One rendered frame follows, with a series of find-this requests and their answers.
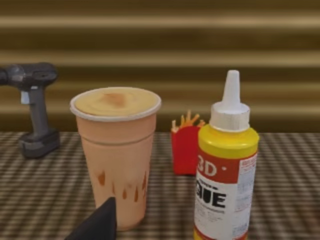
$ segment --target drill base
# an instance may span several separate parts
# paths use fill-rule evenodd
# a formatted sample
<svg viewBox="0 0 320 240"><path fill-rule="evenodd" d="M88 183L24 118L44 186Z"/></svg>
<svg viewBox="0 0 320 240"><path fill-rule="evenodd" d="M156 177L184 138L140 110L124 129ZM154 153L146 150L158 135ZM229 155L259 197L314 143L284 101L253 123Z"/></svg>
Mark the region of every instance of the drill base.
<svg viewBox="0 0 320 240"><path fill-rule="evenodd" d="M51 129L48 134L35 137L33 133L26 133L19 139L19 148L27 159L44 157L60 146L60 135L56 129Z"/></svg>

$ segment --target white rim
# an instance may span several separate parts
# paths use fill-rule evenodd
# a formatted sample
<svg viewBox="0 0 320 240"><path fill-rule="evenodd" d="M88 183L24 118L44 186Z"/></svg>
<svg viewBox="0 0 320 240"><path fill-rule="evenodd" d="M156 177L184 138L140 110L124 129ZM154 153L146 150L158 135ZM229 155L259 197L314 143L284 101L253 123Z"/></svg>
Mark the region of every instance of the white rim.
<svg viewBox="0 0 320 240"><path fill-rule="evenodd" d="M77 101L78 98L81 98L82 96L92 93L92 92L97 92L100 91L102 89L137 89L137 90L144 90L147 91L149 93L152 93L155 95L155 97L157 98L157 103L149 108L146 111L143 112L139 112L130 116L96 116L96 115L91 115L91 114L87 114L84 112L79 111L76 107L75 107L75 102ZM125 121L132 121L132 120L136 120L136 119L141 119L147 116L150 116L154 113L156 113L159 108L161 107L161 98L159 97L159 95L157 95L156 93L154 93L153 91L149 91L149 90L145 90L142 88L137 88L137 87L121 87L121 86L115 86L115 87L102 87L102 88L97 88L97 89L93 89L93 90L89 90L89 91L85 91L83 93L78 94L77 96L73 97L70 101L70 111L82 118L82 119L87 119L87 120L91 120L91 121L96 121L96 122L125 122Z"/></svg>

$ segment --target fries container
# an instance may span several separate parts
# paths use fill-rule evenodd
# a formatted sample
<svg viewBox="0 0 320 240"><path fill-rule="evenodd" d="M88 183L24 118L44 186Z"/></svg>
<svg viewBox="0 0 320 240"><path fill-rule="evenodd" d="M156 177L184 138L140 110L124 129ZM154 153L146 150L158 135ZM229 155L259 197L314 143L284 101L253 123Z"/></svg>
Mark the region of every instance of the fries container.
<svg viewBox="0 0 320 240"><path fill-rule="evenodd" d="M172 121L171 145L173 156L173 172L176 175L195 175L198 164L198 131L205 124L203 120L198 125L193 123L199 118L197 114L191 119L188 111L186 119L181 116L181 126L176 127Z"/></svg>

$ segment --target glue bottle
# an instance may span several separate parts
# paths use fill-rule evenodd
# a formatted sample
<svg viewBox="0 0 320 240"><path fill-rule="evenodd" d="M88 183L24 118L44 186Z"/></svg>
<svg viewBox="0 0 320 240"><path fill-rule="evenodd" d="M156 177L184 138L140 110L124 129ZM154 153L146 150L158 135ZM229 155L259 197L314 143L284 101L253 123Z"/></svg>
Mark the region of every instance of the glue bottle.
<svg viewBox="0 0 320 240"><path fill-rule="evenodd" d="M240 101L240 74L227 73L221 102L198 133L194 208L195 240L246 240L259 135Z"/></svg>

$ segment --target corrugated wall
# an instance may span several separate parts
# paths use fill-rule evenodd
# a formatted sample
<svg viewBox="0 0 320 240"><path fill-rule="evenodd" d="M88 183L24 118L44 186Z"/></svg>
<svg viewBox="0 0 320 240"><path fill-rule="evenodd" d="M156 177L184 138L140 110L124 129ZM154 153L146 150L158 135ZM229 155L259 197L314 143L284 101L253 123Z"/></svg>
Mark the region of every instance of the corrugated wall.
<svg viewBox="0 0 320 240"><path fill-rule="evenodd" d="M228 69L260 132L320 132L320 1L2 0L0 65L48 61L50 123L75 131L69 101L109 86L163 98L158 130L188 108L209 119ZM0 130L31 128L16 89L0 87Z"/></svg>

